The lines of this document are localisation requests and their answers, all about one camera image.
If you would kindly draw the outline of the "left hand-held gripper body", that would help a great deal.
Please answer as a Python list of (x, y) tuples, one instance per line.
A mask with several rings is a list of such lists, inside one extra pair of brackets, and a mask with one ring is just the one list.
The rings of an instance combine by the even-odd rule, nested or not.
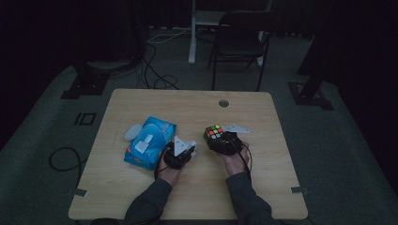
[(169, 142), (164, 150), (164, 162), (173, 169), (180, 170), (191, 160), (187, 154), (188, 143), (182, 141), (178, 136)]

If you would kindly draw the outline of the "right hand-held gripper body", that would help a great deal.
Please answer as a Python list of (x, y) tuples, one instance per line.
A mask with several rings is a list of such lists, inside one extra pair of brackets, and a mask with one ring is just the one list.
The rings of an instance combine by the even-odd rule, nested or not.
[(242, 149), (242, 140), (237, 135), (238, 133), (249, 134), (250, 131), (237, 124), (223, 126), (222, 129), (223, 134), (221, 139), (218, 141), (218, 150), (215, 152), (226, 156), (239, 153)]

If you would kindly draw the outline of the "colourful puzzle cube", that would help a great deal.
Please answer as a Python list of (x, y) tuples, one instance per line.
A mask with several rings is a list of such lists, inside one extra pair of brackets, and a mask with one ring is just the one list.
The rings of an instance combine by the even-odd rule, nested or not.
[(223, 129), (220, 125), (213, 125), (206, 127), (203, 138), (204, 140), (217, 140), (219, 141), (222, 137)]

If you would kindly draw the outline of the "blue wet wipes pack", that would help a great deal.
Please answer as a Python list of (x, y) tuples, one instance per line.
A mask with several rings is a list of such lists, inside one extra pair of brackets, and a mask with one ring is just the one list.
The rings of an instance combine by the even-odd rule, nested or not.
[(153, 171), (161, 151), (175, 132), (175, 124), (149, 116), (142, 125), (134, 125), (126, 132), (125, 140), (130, 141), (130, 145), (125, 151), (124, 161)]

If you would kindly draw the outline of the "person's left hand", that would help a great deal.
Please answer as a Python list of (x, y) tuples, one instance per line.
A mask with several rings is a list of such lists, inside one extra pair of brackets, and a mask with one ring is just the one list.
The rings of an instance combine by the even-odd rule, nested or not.
[(157, 177), (166, 181), (172, 187), (178, 182), (179, 176), (181, 175), (181, 170), (176, 170), (170, 168), (161, 158), (158, 164), (158, 169), (156, 170)]

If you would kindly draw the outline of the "person's right hand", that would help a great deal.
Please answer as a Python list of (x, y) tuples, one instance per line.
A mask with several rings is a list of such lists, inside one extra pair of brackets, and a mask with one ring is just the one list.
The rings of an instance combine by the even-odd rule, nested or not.
[(223, 160), (225, 169), (229, 176), (238, 173), (247, 173), (249, 171), (248, 163), (250, 161), (249, 156), (249, 144), (247, 142), (242, 143), (242, 150), (231, 156), (221, 155), (219, 157)]

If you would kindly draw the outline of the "black folding chair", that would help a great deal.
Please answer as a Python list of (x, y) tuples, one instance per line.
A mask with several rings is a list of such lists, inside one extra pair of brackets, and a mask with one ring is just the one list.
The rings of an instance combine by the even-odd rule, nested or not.
[(231, 11), (219, 20), (207, 67), (212, 68), (212, 89), (215, 89), (217, 65), (228, 62), (247, 62), (248, 67), (263, 58), (255, 90), (264, 76), (269, 43), (278, 31), (281, 15), (276, 11)]

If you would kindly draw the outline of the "round grey stand base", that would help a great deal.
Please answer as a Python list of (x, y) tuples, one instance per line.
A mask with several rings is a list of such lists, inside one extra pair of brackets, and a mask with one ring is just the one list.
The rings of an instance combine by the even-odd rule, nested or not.
[(103, 71), (117, 71), (124, 68), (129, 68), (134, 65), (132, 60), (115, 60), (115, 61), (93, 61), (87, 62), (89, 66), (97, 70)]

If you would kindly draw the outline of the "black stand with flat base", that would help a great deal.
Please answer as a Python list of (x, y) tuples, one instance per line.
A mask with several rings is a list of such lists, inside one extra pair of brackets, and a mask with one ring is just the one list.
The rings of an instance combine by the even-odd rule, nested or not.
[(110, 74), (98, 71), (86, 62), (72, 64), (77, 75), (69, 90), (63, 92), (61, 99), (78, 99), (80, 96), (101, 96)]

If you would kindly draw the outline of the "black post with base plate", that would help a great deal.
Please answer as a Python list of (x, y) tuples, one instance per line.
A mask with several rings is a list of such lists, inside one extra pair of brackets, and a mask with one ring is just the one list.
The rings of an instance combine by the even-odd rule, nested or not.
[(328, 57), (325, 53), (328, 44), (327, 27), (329, 14), (332, 11), (335, 0), (328, 0), (321, 21), (314, 35), (314, 40), (306, 53), (299, 69), (299, 75), (308, 75), (306, 83), (289, 82), (288, 86), (297, 105), (318, 106), (324, 111), (333, 111), (331, 102), (325, 98), (320, 86), (328, 75)]

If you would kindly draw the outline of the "white desk frame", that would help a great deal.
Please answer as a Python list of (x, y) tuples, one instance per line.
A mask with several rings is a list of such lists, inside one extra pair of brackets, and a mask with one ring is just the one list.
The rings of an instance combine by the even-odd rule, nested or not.
[(230, 11), (270, 11), (273, 0), (191, 0), (191, 37), (188, 64), (196, 63), (197, 33), (199, 26), (216, 26)]

